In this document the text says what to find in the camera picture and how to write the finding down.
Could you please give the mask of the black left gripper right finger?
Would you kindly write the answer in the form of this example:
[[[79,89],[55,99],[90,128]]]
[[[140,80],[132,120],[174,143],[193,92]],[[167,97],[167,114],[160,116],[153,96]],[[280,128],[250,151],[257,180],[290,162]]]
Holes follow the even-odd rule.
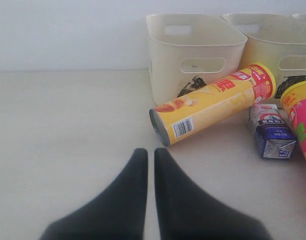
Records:
[[[166,148],[154,152],[154,174],[161,239],[250,239],[247,216],[206,193]]]

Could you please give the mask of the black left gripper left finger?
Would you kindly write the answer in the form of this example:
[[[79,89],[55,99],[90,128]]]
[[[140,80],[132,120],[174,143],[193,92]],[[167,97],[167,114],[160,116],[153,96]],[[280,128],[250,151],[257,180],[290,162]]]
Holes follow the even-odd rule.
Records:
[[[97,197],[51,223],[42,240],[142,240],[147,204],[148,153],[137,148]]]

